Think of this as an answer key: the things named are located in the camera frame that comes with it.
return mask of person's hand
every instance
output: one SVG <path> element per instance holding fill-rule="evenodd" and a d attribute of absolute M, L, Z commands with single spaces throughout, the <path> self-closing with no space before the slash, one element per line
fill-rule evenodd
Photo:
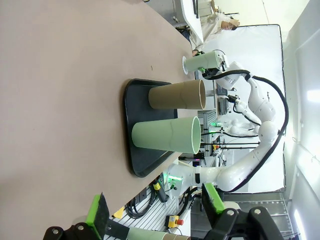
<path fill-rule="evenodd" d="M 198 50 L 193 50 L 192 51 L 192 57 L 194 57 L 199 51 Z"/>

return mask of stacked cup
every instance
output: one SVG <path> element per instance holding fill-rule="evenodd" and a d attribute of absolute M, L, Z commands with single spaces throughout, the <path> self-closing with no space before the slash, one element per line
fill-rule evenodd
<path fill-rule="evenodd" d="M 206 90 L 202 80 L 157 86 L 150 89 L 149 104 L 153 109 L 194 109 L 206 106 Z M 198 117 L 138 122 L 131 133 L 139 148 L 197 154 L 201 142 Z"/>

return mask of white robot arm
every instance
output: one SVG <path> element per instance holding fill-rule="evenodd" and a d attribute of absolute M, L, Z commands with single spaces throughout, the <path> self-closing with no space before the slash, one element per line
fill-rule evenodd
<path fill-rule="evenodd" d="M 239 64 L 232 63 L 233 70 L 241 69 Z M 233 74 L 228 78 L 223 78 L 227 84 L 219 85 L 231 89 L 242 74 Z M 265 157 L 273 147 L 274 141 L 278 136 L 278 128 L 273 122 L 275 118 L 275 109 L 272 104 L 263 95 L 263 91 L 257 81 L 250 78 L 247 82 L 251 86 L 251 92 L 247 105 L 240 100 L 235 100 L 236 110 L 244 116 L 260 125 L 258 128 L 258 137 L 260 144 L 250 153 L 231 166 L 223 167 L 189 167 L 173 164 L 168 170 L 168 182 L 174 184 L 175 191 L 173 196 L 179 196 L 190 186 L 201 187 L 203 183 L 213 183 L 222 191 L 228 192 L 241 184 L 246 177 L 257 167 L 260 161 Z"/>

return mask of person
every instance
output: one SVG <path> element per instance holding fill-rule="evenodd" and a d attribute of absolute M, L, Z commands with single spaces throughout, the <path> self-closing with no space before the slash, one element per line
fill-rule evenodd
<path fill-rule="evenodd" d="M 185 31 L 182 35 L 191 43 L 192 46 L 192 56 L 201 52 L 204 45 L 210 40 L 217 37 L 217 34 L 221 33 L 222 30 L 235 30 L 240 22 L 236 19 L 230 18 L 223 13 L 216 12 L 209 16 L 200 18 L 203 43 L 200 42 L 198 37 L 190 30 L 190 32 Z"/>

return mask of yellow object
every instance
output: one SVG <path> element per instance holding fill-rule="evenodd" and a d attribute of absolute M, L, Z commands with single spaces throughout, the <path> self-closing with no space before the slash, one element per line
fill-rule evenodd
<path fill-rule="evenodd" d="M 122 215 L 124 214 L 125 207 L 123 206 L 118 211 L 116 211 L 112 216 L 117 219 L 122 219 Z"/>
<path fill-rule="evenodd" d="M 177 220 L 179 219 L 179 216 L 171 215 L 169 216 L 169 222 L 168 222 L 168 227 L 169 228 L 175 228 L 178 226 Z"/>
<path fill-rule="evenodd" d="M 161 188 L 160 184 L 157 182 L 156 184 L 153 185 L 154 190 L 159 190 Z"/>

